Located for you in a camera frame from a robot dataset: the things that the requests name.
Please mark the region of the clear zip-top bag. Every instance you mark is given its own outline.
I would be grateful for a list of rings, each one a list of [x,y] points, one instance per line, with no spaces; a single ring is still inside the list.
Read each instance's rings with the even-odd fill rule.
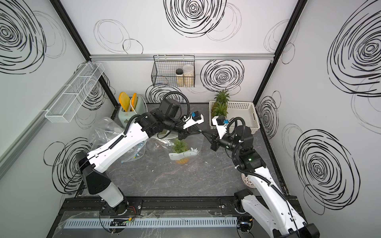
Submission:
[[[124,131],[115,121],[109,117],[104,117],[92,125],[88,134],[88,142],[92,145],[91,150],[95,150]]]
[[[132,149],[128,150],[122,157],[121,163],[132,162],[140,159],[145,154],[146,141],[134,146]]]
[[[173,163],[179,165],[188,165],[201,157],[204,137],[201,134],[188,136],[179,140],[178,134],[171,132],[168,136],[161,133],[155,135],[152,149],[157,152],[163,152]]]

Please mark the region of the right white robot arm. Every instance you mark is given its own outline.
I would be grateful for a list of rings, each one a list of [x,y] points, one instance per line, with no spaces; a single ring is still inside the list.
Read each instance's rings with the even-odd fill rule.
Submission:
[[[261,204],[252,192],[241,190],[235,193],[236,210],[248,213],[271,238],[318,238],[320,232],[315,224],[307,223],[293,208],[274,182],[262,157],[254,150],[254,137],[244,119],[227,120],[224,116],[215,116],[212,123],[215,131],[201,131],[211,149],[231,151],[235,169],[254,184],[264,201]]]

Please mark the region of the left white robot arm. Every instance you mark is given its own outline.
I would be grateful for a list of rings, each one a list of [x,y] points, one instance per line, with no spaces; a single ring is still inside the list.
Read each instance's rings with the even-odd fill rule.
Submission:
[[[88,153],[79,152],[76,161],[88,192],[100,196],[117,215],[128,210],[124,194],[107,176],[107,169],[130,149],[167,130],[186,133],[185,124],[191,119],[190,103],[178,91],[166,93],[158,108],[134,115],[125,130],[103,146]]]

